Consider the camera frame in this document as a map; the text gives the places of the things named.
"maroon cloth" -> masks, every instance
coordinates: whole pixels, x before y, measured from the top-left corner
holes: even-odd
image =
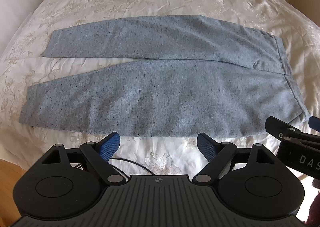
[[[316,196],[311,204],[306,225],[309,227],[316,227],[320,225],[320,194]]]
[[[316,189],[320,189],[320,180],[319,179],[314,179],[312,181],[312,186],[315,187]]]

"wooden floor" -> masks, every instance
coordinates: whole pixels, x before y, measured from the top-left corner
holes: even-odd
[[[24,171],[17,165],[0,160],[0,226],[10,226],[20,217],[12,198],[15,183]]]

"black cable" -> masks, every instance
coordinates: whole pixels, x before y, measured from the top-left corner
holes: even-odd
[[[118,170],[121,174],[123,174],[127,179],[129,179],[129,176],[124,173],[121,169],[119,169],[118,167],[116,167],[115,165],[110,164],[114,169]]]
[[[82,164],[81,164],[81,163],[74,166],[75,169],[79,169],[79,168],[81,168],[81,167],[82,167]]]
[[[127,160],[127,159],[123,159],[123,158],[110,158],[111,160],[122,160],[122,161],[127,161],[127,162],[130,162],[132,164],[135,164],[137,166],[140,166],[142,167],[144,170],[148,171],[151,175],[156,175],[155,173],[153,173],[150,169],[146,168],[145,166],[142,166],[141,164],[137,163],[137,162],[134,162],[132,160]]]

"ribbed black surface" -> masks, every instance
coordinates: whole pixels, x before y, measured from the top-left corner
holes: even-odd
[[[304,225],[294,216],[276,221],[256,221],[239,216],[221,204],[210,187],[194,185],[185,175],[135,175],[125,185],[107,188],[99,202],[82,215],[51,222],[25,216],[13,226],[301,227]]]

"white duvet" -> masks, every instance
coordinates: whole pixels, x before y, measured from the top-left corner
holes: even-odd
[[[0,59],[0,140],[10,160],[27,169],[55,143],[73,148],[103,137],[19,124],[28,86],[133,61],[40,57],[54,30],[120,17],[169,14],[200,14],[281,37],[307,108],[319,117],[320,29],[285,0],[45,0]],[[307,124],[300,129],[310,132]],[[279,145],[268,135],[227,141],[239,147],[260,142],[274,153]],[[196,138],[121,136],[116,155],[144,164],[156,174],[189,174],[190,178],[207,163],[196,148]],[[144,173],[126,162],[118,163],[127,174]]]

